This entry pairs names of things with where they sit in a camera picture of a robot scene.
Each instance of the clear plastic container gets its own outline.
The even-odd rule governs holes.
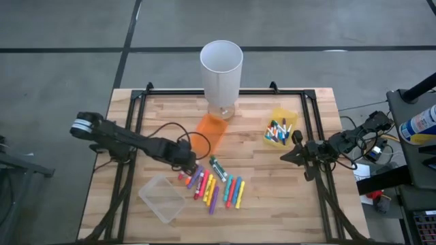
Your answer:
[[[298,114],[295,112],[290,112],[288,110],[285,110],[283,108],[275,108],[272,111],[270,120],[268,121],[268,125],[265,125],[266,129],[265,129],[265,133],[264,133],[264,142],[266,144],[269,144],[271,146],[275,146],[278,148],[289,148],[290,144],[292,143],[292,139],[291,139],[291,135],[292,132],[294,132],[295,128],[296,128],[296,123],[297,123],[297,118],[298,118]],[[278,142],[275,142],[273,140],[269,140],[265,137],[265,135],[268,133],[268,126],[270,126],[270,123],[272,120],[275,120],[276,122],[279,123],[279,125],[281,127],[283,127],[283,119],[286,119],[286,127],[289,129],[289,126],[292,125],[290,133],[288,138],[285,139],[285,143],[283,144],[283,140],[279,140]]]
[[[171,222],[186,205],[185,198],[162,174],[153,177],[138,194],[165,224]]]

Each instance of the gray floor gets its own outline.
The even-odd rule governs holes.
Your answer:
[[[134,0],[0,0],[0,48],[121,47]],[[425,0],[144,0],[132,46],[435,45]],[[68,133],[78,111],[105,114],[120,54],[0,54],[0,134],[56,168],[36,178],[19,244],[74,241],[95,155]],[[333,87],[339,108],[385,99],[435,71],[436,51],[248,52],[242,86]],[[198,53],[130,54],[121,88],[199,87]],[[386,104],[344,111],[362,123]],[[349,124],[343,121],[344,128]],[[371,237],[398,242],[395,220],[368,217]]]

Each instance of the transparent plastic box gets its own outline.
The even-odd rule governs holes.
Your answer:
[[[138,194],[165,224],[171,222],[186,205],[185,198],[162,174],[153,177]]]

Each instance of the yellow container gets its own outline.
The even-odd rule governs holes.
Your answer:
[[[290,112],[288,110],[285,110],[283,108],[275,108],[272,111],[270,120],[268,121],[268,125],[265,125],[265,133],[264,133],[264,142],[267,144],[270,144],[271,146],[275,146],[278,148],[289,148],[289,145],[292,143],[291,135],[292,132],[294,132],[296,128],[298,115],[295,112]],[[275,120],[280,127],[283,128],[283,119],[286,119],[286,131],[289,129],[290,125],[292,125],[291,130],[289,132],[289,137],[285,139],[285,144],[283,145],[283,140],[278,139],[278,142],[274,142],[273,140],[269,140],[265,137],[265,135],[268,134],[269,130],[268,127],[270,126],[271,122]]]

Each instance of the spray can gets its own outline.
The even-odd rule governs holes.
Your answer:
[[[399,127],[399,135],[406,142],[421,145],[436,139],[436,105],[410,118]]]

